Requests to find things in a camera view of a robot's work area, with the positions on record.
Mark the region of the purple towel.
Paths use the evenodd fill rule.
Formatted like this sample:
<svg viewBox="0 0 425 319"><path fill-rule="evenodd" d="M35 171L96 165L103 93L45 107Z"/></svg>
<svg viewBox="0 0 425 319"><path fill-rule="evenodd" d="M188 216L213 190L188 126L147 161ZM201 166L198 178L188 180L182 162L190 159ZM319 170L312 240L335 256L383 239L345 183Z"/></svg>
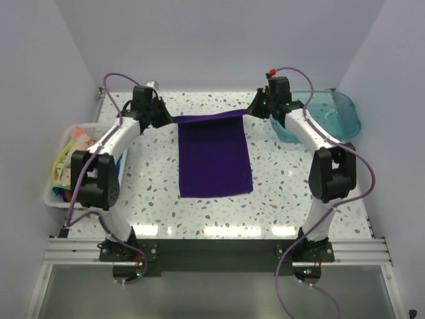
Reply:
<svg viewBox="0 0 425 319"><path fill-rule="evenodd" d="M181 197L230 197L253 191L244 109L176 116Z"/></svg>

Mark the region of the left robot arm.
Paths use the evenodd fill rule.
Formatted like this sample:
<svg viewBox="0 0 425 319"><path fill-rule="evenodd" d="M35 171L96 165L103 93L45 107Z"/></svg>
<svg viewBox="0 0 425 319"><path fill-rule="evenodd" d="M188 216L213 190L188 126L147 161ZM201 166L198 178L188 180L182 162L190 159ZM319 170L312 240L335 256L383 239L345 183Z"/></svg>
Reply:
<svg viewBox="0 0 425 319"><path fill-rule="evenodd" d="M162 97L152 86L134 86L131 100L119 111L113 126L91 147L71 155L72 199L66 225L80 221L72 217L75 203L87 208L83 217L94 215L106 233L100 250L116 259L142 259L133 227L115 209L120 195L116 163L130 144L148 128L172 122Z"/></svg>

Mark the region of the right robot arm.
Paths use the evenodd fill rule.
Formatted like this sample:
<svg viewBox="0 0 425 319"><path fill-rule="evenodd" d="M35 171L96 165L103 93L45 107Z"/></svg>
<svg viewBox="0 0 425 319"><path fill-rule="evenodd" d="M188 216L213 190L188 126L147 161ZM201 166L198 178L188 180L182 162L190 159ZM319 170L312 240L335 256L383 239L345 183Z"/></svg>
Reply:
<svg viewBox="0 0 425 319"><path fill-rule="evenodd" d="M292 100L285 76L266 75L268 85L257 89L247 109L256 118L272 118L293 133L312 155L308 185L313 195L305 223L297 240L282 254L310 261L325 249L329 228L340 199L347 198L357 184L357 164L352 144L341 144L330 136L299 100Z"/></svg>

